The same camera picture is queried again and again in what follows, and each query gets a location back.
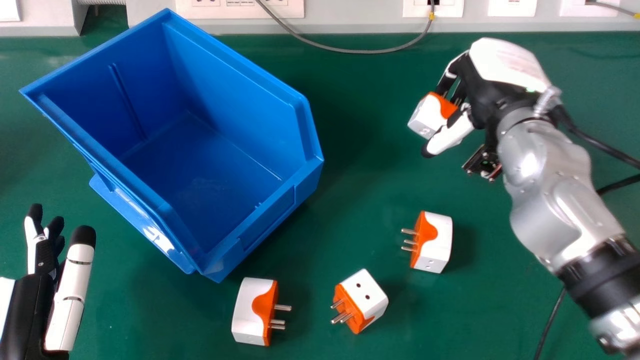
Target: black and white robotic hand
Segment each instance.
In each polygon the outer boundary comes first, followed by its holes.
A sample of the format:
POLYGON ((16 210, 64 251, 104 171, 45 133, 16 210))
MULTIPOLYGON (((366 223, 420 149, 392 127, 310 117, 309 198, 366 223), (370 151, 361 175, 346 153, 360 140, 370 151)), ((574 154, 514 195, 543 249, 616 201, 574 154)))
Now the black and white robotic hand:
POLYGON ((596 193, 589 154, 557 125, 630 165, 640 161, 579 131, 560 93, 531 52, 482 38, 449 63, 408 127, 428 141, 427 158, 485 130, 463 169, 491 182, 504 175, 516 237, 564 283, 607 353, 640 359, 640 253, 596 193))
POLYGON ((95 250, 95 231, 78 227, 71 235, 67 258, 64 219, 41 225, 42 205, 34 204, 24 219, 27 276, 0 277, 0 359, 66 360, 76 342, 95 250))

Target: storage bin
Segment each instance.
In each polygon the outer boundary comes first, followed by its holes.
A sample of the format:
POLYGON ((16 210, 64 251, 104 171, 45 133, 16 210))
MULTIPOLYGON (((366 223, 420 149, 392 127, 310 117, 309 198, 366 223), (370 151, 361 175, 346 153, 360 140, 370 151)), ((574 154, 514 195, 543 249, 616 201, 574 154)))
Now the storage bin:
POLYGON ((104 200, 216 282, 319 180, 306 98, 170 10, 21 92, 86 158, 104 200))

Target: robotic arm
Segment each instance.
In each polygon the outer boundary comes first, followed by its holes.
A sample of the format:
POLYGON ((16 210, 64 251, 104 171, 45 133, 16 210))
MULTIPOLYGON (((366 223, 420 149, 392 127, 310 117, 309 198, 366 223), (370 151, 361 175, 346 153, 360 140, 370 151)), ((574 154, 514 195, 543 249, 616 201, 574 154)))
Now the robotic arm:
POLYGON ((489 181, 504 174, 517 238, 564 282, 607 353, 637 356, 640 254, 596 193, 589 154, 557 129, 569 119, 559 95, 535 55, 482 38, 450 62, 408 126, 428 140, 428 158, 486 131, 463 168, 489 181))
POLYGON ((67 260, 60 234, 64 219, 42 228, 42 206, 34 204, 24 219, 27 276, 0 277, 0 359, 67 360, 73 349, 95 249, 95 231, 78 227, 71 235, 67 260))

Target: bin bottom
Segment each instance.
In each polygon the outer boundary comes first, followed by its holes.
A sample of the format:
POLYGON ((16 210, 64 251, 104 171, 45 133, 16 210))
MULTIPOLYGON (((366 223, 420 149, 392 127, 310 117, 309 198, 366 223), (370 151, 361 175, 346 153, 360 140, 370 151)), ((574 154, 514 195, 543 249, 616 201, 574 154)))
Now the bin bottom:
POLYGON ((209 252, 282 180, 190 113, 154 134, 122 160, 174 208, 209 252))

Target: green table surface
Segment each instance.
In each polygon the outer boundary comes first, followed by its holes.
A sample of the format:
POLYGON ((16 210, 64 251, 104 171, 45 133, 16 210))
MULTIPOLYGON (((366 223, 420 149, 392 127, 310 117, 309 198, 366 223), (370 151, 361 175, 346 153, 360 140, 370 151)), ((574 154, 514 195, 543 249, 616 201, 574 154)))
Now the green table surface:
MULTIPOLYGON (((225 281, 183 274, 88 186, 92 171, 18 89, 126 29, 124 11, 90 14, 76 38, 0 40, 0 274, 26 271, 22 220, 32 202, 65 234, 96 228, 98 245, 73 359, 530 359, 561 289, 513 235, 500 182, 461 164, 482 142, 426 160, 406 127, 447 62, 484 34, 433 34, 394 54, 353 56, 285 35, 220 39, 311 103, 326 158, 317 191, 225 281), (419 211, 454 219, 445 272, 411 270, 401 227, 419 211), (333 287, 367 268, 389 297, 385 315, 355 336, 330 325, 333 287), (269 348, 238 344, 231 317, 243 277, 277 279, 287 330, 269 348)), ((381 47, 413 35, 313 36, 381 47)), ((640 156, 640 33, 492 34, 534 51, 564 90, 583 130, 640 156)), ((603 186, 633 169, 589 148, 603 186)), ((605 196, 630 238, 640 238, 640 186, 605 196)), ((604 359, 572 302, 560 308, 545 359, 604 359)))

